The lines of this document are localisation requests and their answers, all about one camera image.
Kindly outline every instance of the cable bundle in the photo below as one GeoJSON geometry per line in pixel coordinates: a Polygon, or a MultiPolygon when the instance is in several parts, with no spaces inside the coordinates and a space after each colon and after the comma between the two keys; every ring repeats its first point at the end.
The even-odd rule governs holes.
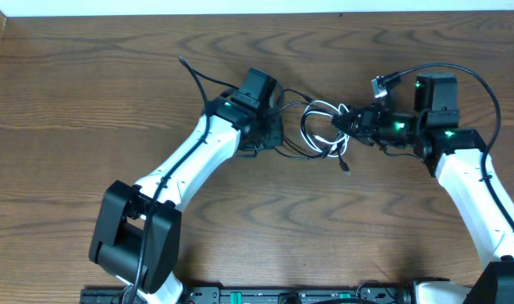
{"type": "Polygon", "coordinates": [[[341,169],[345,172],[345,174],[350,175],[350,169],[342,157],[347,151],[350,136],[346,133],[339,131],[338,135],[335,137],[334,140],[327,140],[321,135],[311,134],[307,131],[306,128],[307,118],[311,115],[330,117],[331,124],[332,118],[334,118],[337,115],[343,115],[345,113],[348,113],[349,108],[344,104],[334,106],[323,100],[314,100],[310,96],[302,94],[296,90],[286,89],[284,92],[287,91],[296,93],[297,95],[301,96],[305,101],[290,102],[284,105],[281,108],[281,111],[284,111],[284,109],[286,109],[289,106],[306,106],[300,121],[300,134],[306,142],[307,146],[313,151],[315,151],[316,154],[310,155],[309,153],[306,153],[305,151],[297,147],[296,144],[294,144],[293,141],[286,136],[284,136],[284,142],[292,150],[294,150],[301,156],[287,155],[286,153],[280,151],[277,148],[275,148],[275,150],[282,156],[293,160],[315,160],[326,157],[339,158],[339,164],[341,166],[341,169]]]}

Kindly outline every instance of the green terminal block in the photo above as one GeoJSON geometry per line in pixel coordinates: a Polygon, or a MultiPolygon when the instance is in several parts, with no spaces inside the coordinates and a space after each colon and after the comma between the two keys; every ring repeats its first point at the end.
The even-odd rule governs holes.
{"type": "Polygon", "coordinates": [[[230,304],[241,304],[241,292],[230,293],[230,304]]]}

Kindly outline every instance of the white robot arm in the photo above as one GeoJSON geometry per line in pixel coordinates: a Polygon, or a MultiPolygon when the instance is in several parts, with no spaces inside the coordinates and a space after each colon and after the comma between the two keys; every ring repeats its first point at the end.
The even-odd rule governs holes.
{"type": "MultiPolygon", "coordinates": [[[[377,144],[387,155],[391,155],[387,152],[388,146],[413,146],[415,155],[409,156],[426,164],[430,174],[447,190],[457,206],[473,238],[482,269],[493,271],[495,263],[514,262],[514,204],[500,184],[490,156],[486,155],[490,184],[501,207],[495,203],[480,165],[485,144],[475,130],[457,128],[455,77],[436,73],[419,76],[416,87],[425,85],[427,90],[416,92],[418,116],[394,111],[387,90],[392,88],[397,77],[395,74],[391,78],[374,80],[376,97],[380,101],[366,108],[352,107],[344,114],[330,115],[333,126],[362,144],[377,144]]],[[[273,93],[276,85],[279,86],[275,79],[265,73],[250,70],[242,88],[214,100],[212,111],[206,109],[207,114],[199,119],[189,138],[157,169],[132,187],[115,182],[107,190],[101,205],[89,251],[90,260],[128,285],[142,270],[139,295],[150,304],[176,304],[183,286],[171,270],[177,260],[181,213],[211,173],[238,149],[271,149],[282,144],[281,118],[273,106],[277,100],[273,93]],[[206,130],[205,141],[188,153],[206,130]],[[175,170],[168,176],[165,186],[158,189],[164,182],[165,173],[173,168],[175,170]],[[151,204],[157,205],[158,211],[152,219],[147,219],[145,210],[151,204]],[[127,223],[127,218],[138,217],[152,223],[149,234],[127,223]],[[138,247],[141,242],[145,244],[144,239],[151,243],[143,245],[148,249],[139,261],[138,247]]],[[[512,270],[503,275],[513,273],[513,267],[514,264],[512,270]]],[[[484,274],[479,280],[483,281],[482,286],[472,290],[450,281],[418,282],[412,286],[410,303],[477,303],[479,290],[485,287],[485,282],[499,279],[490,277],[492,274],[484,277],[484,274]]],[[[495,300],[488,303],[500,304],[499,299],[514,296],[514,288],[513,292],[500,288],[498,295],[496,289],[499,286],[491,288],[495,289],[493,294],[490,293],[495,300]]]]}

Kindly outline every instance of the white cable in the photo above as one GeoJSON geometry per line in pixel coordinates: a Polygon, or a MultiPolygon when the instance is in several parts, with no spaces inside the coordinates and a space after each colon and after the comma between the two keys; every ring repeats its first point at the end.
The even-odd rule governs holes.
{"type": "MultiPolygon", "coordinates": [[[[345,104],[339,104],[338,107],[336,106],[333,106],[331,105],[330,103],[326,102],[326,101],[323,101],[323,100],[314,100],[312,101],[307,107],[306,109],[304,110],[304,114],[306,114],[310,108],[313,106],[313,107],[316,107],[318,108],[317,106],[315,106],[315,104],[323,104],[325,106],[328,106],[330,108],[332,108],[332,110],[335,110],[339,115],[343,114],[341,112],[341,109],[344,108],[344,110],[346,112],[349,112],[349,108],[347,108],[347,106],[345,104]]],[[[322,113],[322,112],[313,112],[312,114],[318,114],[318,115],[323,115],[323,116],[328,116],[328,117],[333,117],[333,115],[331,114],[328,114],[328,113],[322,113]]],[[[301,132],[300,130],[300,133],[301,133],[301,137],[304,139],[304,141],[306,142],[306,144],[309,146],[309,148],[313,149],[314,151],[318,152],[318,153],[322,153],[322,149],[320,149],[316,144],[315,142],[313,142],[313,140],[311,139],[311,136],[307,136],[307,138],[304,136],[303,132],[301,132]]],[[[347,143],[350,139],[350,136],[347,135],[347,134],[344,134],[343,136],[339,136],[338,138],[336,138],[334,141],[329,141],[325,138],[323,138],[322,136],[319,136],[319,135],[316,135],[314,134],[313,137],[324,143],[324,144],[330,144],[332,145],[330,151],[333,151],[334,149],[337,148],[337,145],[341,142],[343,142],[343,151],[341,152],[341,155],[343,155],[346,151],[347,151],[347,143]]],[[[328,157],[338,157],[338,155],[328,155],[328,157]]]]}

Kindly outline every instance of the white wall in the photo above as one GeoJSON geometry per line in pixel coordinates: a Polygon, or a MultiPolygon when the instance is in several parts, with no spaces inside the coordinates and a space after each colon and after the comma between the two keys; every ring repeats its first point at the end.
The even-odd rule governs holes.
{"type": "Polygon", "coordinates": [[[514,10],[514,0],[0,0],[8,17],[514,10]]]}

